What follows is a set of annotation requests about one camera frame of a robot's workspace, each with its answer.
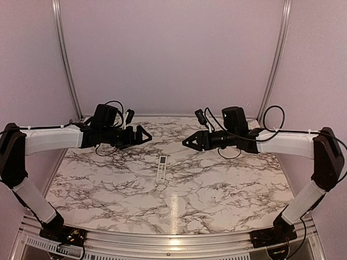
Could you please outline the white remote control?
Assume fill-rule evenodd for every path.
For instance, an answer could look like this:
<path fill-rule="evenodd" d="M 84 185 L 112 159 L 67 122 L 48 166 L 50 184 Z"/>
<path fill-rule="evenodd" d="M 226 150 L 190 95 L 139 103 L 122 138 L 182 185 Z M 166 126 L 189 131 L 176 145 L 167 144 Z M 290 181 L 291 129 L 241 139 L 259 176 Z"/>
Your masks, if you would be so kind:
<path fill-rule="evenodd" d="M 157 174 L 156 174 L 157 184 L 165 183 L 167 164 L 168 164 L 167 156 L 161 155 L 159 157 L 158 166 L 157 166 Z"/>

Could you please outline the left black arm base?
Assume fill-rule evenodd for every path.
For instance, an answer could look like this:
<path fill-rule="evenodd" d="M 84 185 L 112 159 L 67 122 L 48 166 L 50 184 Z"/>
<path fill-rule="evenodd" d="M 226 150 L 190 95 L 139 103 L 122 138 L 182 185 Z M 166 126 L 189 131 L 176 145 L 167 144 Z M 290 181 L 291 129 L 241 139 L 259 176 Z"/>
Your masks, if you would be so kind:
<path fill-rule="evenodd" d="M 65 226 L 58 230 L 49 230 L 42 228 L 39 233 L 40 237 L 51 241 L 59 242 L 60 245 L 84 246 L 87 231 L 85 229 Z"/>

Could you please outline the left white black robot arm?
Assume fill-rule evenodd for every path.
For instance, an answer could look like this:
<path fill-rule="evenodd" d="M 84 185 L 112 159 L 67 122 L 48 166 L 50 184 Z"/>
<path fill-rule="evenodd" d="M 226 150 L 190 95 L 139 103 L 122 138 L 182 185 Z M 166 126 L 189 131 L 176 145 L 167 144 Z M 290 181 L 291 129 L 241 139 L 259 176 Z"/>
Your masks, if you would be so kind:
<path fill-rule="evenodd" d="M 69 234 L 64 219 L 29 180 L 25 158 L 44 151 L 84 149 L 101 144 L 123 150 L 152 140 L 151 134 L 141 125 L 130 125 L 133 116 L 131 109 L 123 114 L 118 108 L 102 103 L 85 122 L 46 127 L 20 127 L 9 123 L 1 132 L 1 182 L 55 240 L 64 241 Z"/>

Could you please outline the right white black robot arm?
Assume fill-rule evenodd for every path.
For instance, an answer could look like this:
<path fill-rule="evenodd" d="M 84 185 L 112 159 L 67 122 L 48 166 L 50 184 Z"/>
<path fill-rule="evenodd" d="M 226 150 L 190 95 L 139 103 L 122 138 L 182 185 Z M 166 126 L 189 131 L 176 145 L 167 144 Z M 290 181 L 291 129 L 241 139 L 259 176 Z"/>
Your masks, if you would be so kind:
<path fill-rule="evenodd" d="M 197 131 L 183 140 L 185 147 L 196 151 L 209 151 L 235 146 L 251 153 L 276 153 L 295 155 L 314 161 L 309 183 L 285 207 L 273 222 L 268 237 L 281 242 L 290 233 L 290 227 L 302 216 L 312 211 L 346 174 L 342 172 L 345 159 L 341 147 L 345 144 L 335 137 L 329 127 L 319 131 L 290 131 L 282 128 L 258 127 L 249 129 L 243 108 L 227 107 L 222 110 L 223 124 L 215 131 L 202 110 L 195 112 L 206 130 Z"/>

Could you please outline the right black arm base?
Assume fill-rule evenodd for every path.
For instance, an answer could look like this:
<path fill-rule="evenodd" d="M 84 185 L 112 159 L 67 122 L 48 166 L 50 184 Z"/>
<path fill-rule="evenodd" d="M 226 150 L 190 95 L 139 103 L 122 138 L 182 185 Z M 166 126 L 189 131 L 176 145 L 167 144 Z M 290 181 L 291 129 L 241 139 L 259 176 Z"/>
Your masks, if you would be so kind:
<path fill-rule="evenodd" d="M 282 212 L 275 218 L 272 227 L 251 231 L 249 235 L 254 248 L 286 243 L 298 237 L 294 225 L 283 220 Z"/>

